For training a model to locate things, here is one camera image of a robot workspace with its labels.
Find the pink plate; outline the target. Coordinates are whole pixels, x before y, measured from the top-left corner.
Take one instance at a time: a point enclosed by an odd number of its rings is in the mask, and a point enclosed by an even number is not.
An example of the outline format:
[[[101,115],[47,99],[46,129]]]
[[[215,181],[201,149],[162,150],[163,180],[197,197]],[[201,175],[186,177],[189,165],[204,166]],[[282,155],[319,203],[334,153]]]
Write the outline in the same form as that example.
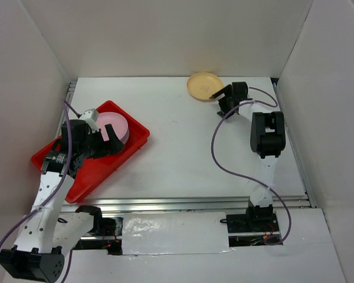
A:
[[[111,124],[113,126],[113,129],[119,139],[124,136],[127,128],[129,128],[128,122],[123,115],[115,112],[99,113],[97,126],[101,130],[101,135],[103,136],[104,141],[109,139],[105,129],[105,125],[107,124]]]

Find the orange plate back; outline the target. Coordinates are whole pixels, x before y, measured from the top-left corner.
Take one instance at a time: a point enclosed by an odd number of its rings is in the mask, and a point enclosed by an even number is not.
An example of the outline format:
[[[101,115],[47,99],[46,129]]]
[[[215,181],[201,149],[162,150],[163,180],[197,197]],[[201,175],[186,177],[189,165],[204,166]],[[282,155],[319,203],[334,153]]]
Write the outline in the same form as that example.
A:
[[[224,88],[221,79],[212,73],[195,73],[191,75],[186,83],[188,93],[200,101],[212,101],[211,96]]]

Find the lilac plate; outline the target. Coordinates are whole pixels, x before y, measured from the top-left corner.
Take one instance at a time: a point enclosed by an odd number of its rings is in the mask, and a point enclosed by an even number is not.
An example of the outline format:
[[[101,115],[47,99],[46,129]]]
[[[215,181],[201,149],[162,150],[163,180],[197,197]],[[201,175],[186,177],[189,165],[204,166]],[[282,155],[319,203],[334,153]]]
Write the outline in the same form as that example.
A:
[[[128,139],[129,139],[129,135],[130,135],[130,131],[129,131],[129,128],[127,128],[124,136],[120,139],[120,141],[123,143],[123,144],[126,144]]]

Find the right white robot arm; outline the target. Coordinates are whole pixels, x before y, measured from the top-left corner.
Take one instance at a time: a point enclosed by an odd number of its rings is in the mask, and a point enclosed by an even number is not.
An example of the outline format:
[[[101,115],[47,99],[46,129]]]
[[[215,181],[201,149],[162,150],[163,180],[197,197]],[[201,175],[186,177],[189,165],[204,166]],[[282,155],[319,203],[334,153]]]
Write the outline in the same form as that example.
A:
[[[249,87],[245,82],[231,83],[210,96],[218,99],[222,118],[219,126],[233,114],[251,122],[250,148],[259,163],[254,176],[232,173],[255,182],[246,209],[245,224],[258,231],[273,215],[273,183],[275,166],[286,147],[284,114],[278,110],[277,100],[266,91]]]

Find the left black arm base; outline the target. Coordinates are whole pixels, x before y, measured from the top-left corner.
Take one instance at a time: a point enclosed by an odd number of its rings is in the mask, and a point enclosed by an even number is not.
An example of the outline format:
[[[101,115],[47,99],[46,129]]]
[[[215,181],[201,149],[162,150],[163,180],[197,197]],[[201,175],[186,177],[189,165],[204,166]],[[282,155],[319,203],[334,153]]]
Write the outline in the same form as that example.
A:
[[[62,213],[59,216],[55,227],[54,240],[79,240],[86,235],[114,236],[118,227],[120,227],[119,221],[103,217],[99,207],[82,205],[73,213]]]

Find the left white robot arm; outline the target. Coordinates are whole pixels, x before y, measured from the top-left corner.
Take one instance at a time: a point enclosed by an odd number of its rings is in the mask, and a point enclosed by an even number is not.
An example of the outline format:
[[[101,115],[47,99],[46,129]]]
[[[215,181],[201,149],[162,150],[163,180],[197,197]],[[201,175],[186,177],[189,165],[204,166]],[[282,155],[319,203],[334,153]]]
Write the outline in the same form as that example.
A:
[[[79,206],[71,219],[60,217],[68,191],[86,159],[120,153],[124,144],[111,124],[107,139],[95,121],[74,119],[62,125],[61,137],[52,144],[41,166],[38,194],[32,211],[20,220],[23,227],[10,249],[0,247],[0,265],[11,277],[38,282],[56,282],[65,256],[80,238],[103,232],[106,221],[96,206]]]

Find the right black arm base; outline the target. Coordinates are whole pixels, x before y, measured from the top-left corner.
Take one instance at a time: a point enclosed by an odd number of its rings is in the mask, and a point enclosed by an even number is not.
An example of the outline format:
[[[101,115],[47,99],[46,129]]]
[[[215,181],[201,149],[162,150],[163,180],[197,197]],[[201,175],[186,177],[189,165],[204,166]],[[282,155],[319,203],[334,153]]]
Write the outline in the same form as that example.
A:
[[[226,215],[219,222],[226,224],[228,233],[274,233],[278,230],[273,204],[261,207],[250,200],[245,213]]]

